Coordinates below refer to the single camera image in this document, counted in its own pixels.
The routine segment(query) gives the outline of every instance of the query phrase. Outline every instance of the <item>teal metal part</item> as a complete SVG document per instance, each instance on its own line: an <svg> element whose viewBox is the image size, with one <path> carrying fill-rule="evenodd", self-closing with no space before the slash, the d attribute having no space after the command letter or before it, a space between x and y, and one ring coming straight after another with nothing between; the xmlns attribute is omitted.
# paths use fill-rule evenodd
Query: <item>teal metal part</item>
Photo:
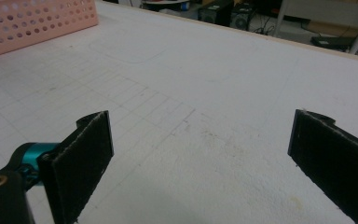
<svg viewBox="0 0 358 224"><path fill-rule="evenodd" d="M42 155L42 153L51 151L57 145L58 143L35 143L31 145L22 158L22 164L30 164L36 171L39 171L36 159Z"/></svg>

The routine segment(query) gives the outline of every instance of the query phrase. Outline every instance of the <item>pink basket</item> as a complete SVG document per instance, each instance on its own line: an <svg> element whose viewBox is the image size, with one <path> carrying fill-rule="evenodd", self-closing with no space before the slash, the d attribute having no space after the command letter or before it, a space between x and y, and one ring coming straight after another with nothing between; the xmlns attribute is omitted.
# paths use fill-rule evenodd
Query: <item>pink basket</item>
<svg viewBox="0 0 358 224"><path fill-rule="evenodd" d="M0 0L0 54L97 24L94 0Z"/></svg>

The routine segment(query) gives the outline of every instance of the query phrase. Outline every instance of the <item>basket hole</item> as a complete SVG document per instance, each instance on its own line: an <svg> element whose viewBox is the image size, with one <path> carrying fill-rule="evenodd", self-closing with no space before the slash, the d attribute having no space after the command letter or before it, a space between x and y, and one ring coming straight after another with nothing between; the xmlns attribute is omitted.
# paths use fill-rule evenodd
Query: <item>basket hole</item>
<svg viewBox="0 0 358 224"><path fill-rule="evenodd" d="M8 6L7 5L2 5L2 10L8 11Z"/></svg>

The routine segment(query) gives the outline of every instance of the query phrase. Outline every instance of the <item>white tabletop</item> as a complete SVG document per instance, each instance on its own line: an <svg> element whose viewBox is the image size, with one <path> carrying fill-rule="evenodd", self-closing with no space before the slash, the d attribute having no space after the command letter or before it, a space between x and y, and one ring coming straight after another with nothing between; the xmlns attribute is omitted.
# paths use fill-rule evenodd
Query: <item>white tabletop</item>
<svg viewBox="0 0 358 224"><path fill-rule="evenodd" d="M358 57L97 2L100 24L0 56L0 168L109 110L79 223L353 223L287 156L295 110L358 137ZM28 192L52 223L43 188Z"/></svg>

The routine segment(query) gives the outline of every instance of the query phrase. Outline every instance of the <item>computer tower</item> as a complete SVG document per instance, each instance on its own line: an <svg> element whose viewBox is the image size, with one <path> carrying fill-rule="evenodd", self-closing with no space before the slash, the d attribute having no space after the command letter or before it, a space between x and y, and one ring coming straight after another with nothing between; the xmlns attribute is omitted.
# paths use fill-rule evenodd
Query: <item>computer tower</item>
<svg viewBox="0 0 358 224"><path fill-rule="evenodd" d="M250 22L255 15L255 6L253 4L237 4L231 11L230 27L249 31Z"/></svg>
<svg viewBox="0 0 358 224"><path fill-rule="evenodd" d="M233 0L216 0L199 9L199 21L229 26Z"/></svg>

